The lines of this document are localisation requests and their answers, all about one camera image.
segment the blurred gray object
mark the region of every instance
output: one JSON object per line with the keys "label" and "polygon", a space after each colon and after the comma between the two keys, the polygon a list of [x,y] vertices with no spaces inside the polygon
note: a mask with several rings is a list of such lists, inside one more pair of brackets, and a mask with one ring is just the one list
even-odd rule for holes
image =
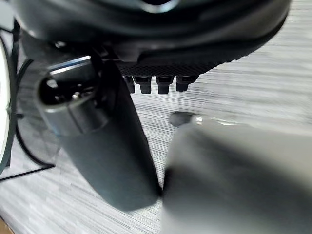
{"label": "blurred gray object", "polygon": [[170,145],[162,233],[309,234],[311,141],[311,128],[194,117]]}

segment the black cable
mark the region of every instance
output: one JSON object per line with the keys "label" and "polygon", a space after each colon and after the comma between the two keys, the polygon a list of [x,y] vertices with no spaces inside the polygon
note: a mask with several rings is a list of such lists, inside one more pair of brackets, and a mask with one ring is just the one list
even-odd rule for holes
{"label": "black cable", "polygon": [[7,33],[13,33],[13,31],[12,30],[10,30],[10,29],[7,29],[7,28],[3,28],[3,27],[0,27],[0,31],[5,31],[5,32],[7,32]]}
{"label": "black cable", "polygon": [[[33,60],[32,59],[26,59],[24,61],[23,65],[21,66],[19,72],[17,72],[18,60],[19,60],[19,47],[20,47],[20,45],[19,45],[20,26],[17,23],[17,21],[15,20],[14,21],[14,29],[12,31],[8,31],[8,30],[2,29],[2,28],[0,30],[13,33],[13,47],[12,47],[12,54],[11,54],[11,58],[10,59],[12,60],[12,64],[14,66],[14,71],[15,71],[15,74],[16,74],[16,93],[18,93],[18,90],[20,88],[21,80],[22,80],[25,72],[27,71],[27,68],[33,62]],[[20,129],[19,129],[19,125],[18,124],[16,124],[15,131],[16,131],[15,134],[16,134],[17,141],[18,141],[20,147],[22,148],[22,150],[25,152],[25,154],[34,163],[36,163],[36,164],[38,164],[40,166],[43,166],[43,167],[41,167],[39,169],[36,169],[36,170],[28,171],[28,172],[25,172],[25,173],[20,173],[20,174],[17,174],[17,175],[12,175],[12,176],[8,176],[8,177],[5,177],[5,178],[0,178],[0,182],[3,182],[5,180],[9,180],[9,179],[13,179],[13,178],[17,178],[17,177],[21,177],[21,176],[25,176],[25,175],[28,175],[28,174],[31,174],[31,173],[47,170],[47,169],[55,167],[54,164],[41,161],[40,159],[38,159],[36,156],[34,156],[31,153],[31,151],[26,146],[24,140],[22,139],[22,136],[20,134]]]}
{"label": "black cable", "polygon": [[[23,65],[21,66],[19,72],[16,75],[16,93],[18,93],[19,89],[20,89],[20,83],[21,80],[23,78],[23,76],[25,75],[25,72],[27,71],[27,68],[30,66],[30,64],[32,64],[33,60],[32,59],[26,59],[23,63]],[[54,166],[53,164],[50,163],[46,163],[41,161],[40,159],[38,159],[37,157],[35,157],[30,150],[28,149],[28,147],[26,146],[24,140],[22,139],[22,136],[20,134],[20,129],[19,129],[19,125],[16,125],[16,139],[19,142],[20,147],[22,148],[22,150],[27,154],[27,156],[36,164],[42,165],[42,166],[46,166],[46,167],[51,167]]]}
{"label": "black cable", "polygon": [[11,61],[14,68],[14,74],[18,72],[18,62],[19,62],[19,49],[20,49],[20,25],[14,20],[14,27],[13,27],[13,45],[12,45],[12,53],[11,53]]}

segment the laminate floor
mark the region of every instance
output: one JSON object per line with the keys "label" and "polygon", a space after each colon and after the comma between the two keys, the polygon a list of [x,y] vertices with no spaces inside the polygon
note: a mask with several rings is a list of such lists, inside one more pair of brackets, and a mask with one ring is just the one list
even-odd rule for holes
{"label": "laminate floor", "polygon": [[[136,86],[132,98],[161,182],[176,130],[168,123],[173,111],[247,123],[312,124],[311,21],[312,1],[295,0],[287,23],[267,45],[201,75],[187,92],[176,92],[174,83],[168,95],[158,95],[153,80],[152,94],[142,95]],[[34,147],[37,137],[28,136]],[[53,160],[57,160],[54,169],[0,184],[0,215],[16,234],[160,232],[160,201],[136,212],[119,212],[91,189],[62,150]],[[1,176],[35,167],[15,142],[12,167]]]}

